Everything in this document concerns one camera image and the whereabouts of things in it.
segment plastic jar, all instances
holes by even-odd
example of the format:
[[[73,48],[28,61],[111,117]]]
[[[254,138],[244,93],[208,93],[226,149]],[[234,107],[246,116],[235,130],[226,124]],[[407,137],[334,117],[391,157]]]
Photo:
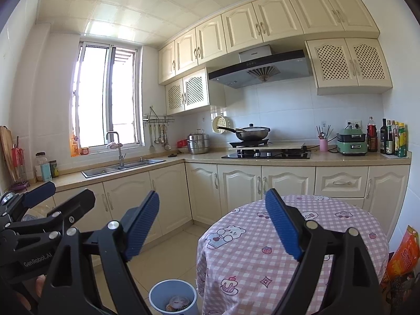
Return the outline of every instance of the plastic jar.
[[[35,174],[36,174],[37,181],[43,180],[43,173],[41,171],[41,165],[44,165],[46,163],[49,164],[44,151],[40,151],[39,153],[35,154]]]

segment countertop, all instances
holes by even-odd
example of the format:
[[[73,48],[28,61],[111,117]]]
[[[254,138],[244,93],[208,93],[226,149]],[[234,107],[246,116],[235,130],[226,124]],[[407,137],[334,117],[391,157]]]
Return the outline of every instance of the countertop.
[[[225,165],[253,165],[253,166],[294,166],[294,167],[338,167],[338,166],[381,166],[381,165],[409,165],[411,164],[411,153],[405,158],[396,158],[395,156],[386,157],[380,153],[367,153],[366,156],[343,156],[335,153],[321,153],[320,151],[312,151],[311,157],[306,160],[259,160],[259,159],[222,159],[221,157],[235,150],[214,151],[207,154],[190,155],[179,154],[176,158],[167,157],[167,155],[157,156],[154,159],[165,160],[165,162],[155,163],[149,166],[127,169],[119,172],[113,172],[97,177],[86,178],[81,172],[71,173],[56,177],[53,182],[56,191],[65,191],[71,188],[83,187],[94,183],[101,183],[108,180],[117,179],[133,174],[147,172],[158,168],[163,168],[177,163],[213,163]],[[28,190],[32,190],[42,183],[31,185]]]

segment power outlet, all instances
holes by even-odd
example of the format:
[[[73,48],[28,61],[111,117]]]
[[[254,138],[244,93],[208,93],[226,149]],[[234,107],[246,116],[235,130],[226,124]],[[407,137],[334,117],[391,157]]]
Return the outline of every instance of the power outlet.
[[[362,121],[361,120],[347,120],[346,121],[346,127],[348,126],[348,124],[350,123],[350,125],[354,128],[362,128]]]

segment bucket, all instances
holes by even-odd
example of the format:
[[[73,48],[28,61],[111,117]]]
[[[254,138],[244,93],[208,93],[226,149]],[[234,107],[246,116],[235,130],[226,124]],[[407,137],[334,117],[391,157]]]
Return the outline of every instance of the bucket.
[[[186,297],[191,304],[184,310],[180,310],[178,312],[167,312],[166,305],[175,295]],[[180,279],[167,279],[166,281],[156,284],[150,290],[149,300],[152,307],[163,315],[198,315],[197,292],[190,283]]]

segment double bowl sink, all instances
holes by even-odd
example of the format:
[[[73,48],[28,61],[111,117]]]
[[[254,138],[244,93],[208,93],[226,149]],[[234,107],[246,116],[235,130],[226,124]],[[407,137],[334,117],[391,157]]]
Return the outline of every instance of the double bowl sink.
[[[124,166],[112,165],[112,166],[106,166],[106,167],[101,167],[101,168],[84,170],[82,172],[82,174],[85,177],[95,177],[95,176],[99,176],[99,175],[105,175],[105,174],[110,174],[110,173],[114,173],[114,172],[120,172],[120,171],[124,171],[124,170],[131,169],[131,168],[148,166],[148,165],[152,165],[152,164],[160,163],[160,162],[164,162],[164,161],[165,160],[145,159],[145,160],[140,160],[140,161],[136,161],[136,162],[125,163]]]

